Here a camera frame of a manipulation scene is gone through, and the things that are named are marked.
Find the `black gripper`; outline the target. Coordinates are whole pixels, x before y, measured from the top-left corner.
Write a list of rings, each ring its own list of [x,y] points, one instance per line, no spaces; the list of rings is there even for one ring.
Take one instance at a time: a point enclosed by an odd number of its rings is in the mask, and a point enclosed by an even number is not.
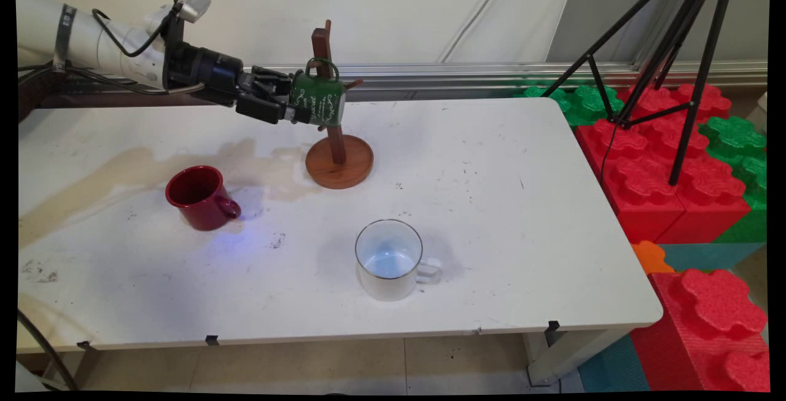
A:
[[[165,48],[163,88],[171,93],[185,93],[222,106],[235,106],[241,115],[277,124],[300,122],[311,124],[311,112],[289,102],[293,74],[252,66],[244,86],[243,61],[186,42]]]

